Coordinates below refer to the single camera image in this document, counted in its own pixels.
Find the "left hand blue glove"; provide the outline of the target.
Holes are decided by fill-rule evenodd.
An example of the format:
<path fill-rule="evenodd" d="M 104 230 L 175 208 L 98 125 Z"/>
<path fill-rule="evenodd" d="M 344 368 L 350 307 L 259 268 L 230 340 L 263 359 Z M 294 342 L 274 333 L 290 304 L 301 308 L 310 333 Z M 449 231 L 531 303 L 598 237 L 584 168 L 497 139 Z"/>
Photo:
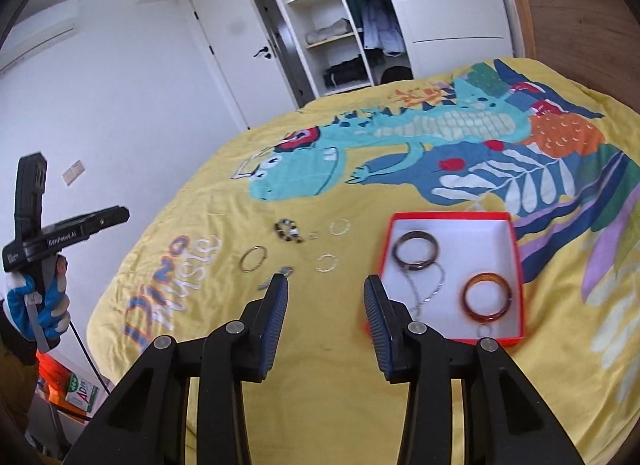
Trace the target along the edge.
<path fill-rule="evenodd" d="M 6 295 L 2 303 L 3 315 L 25 341 L 37 341 L 29 320 L 27 303 L 25 303 L 27 295 L 34 294 L 36 307 L 41 307 L 37 315 L 38 325 L 50 348 L 55 347 L 60 342 L 61 336 L 68 330 L 70 299 L 66 294 L 66 270 L 66 258 L 58 255 L 54 278 L 44 293 L 36 291 L 35 281 L 30 275 L 18 271 L 6 275 Z"/>

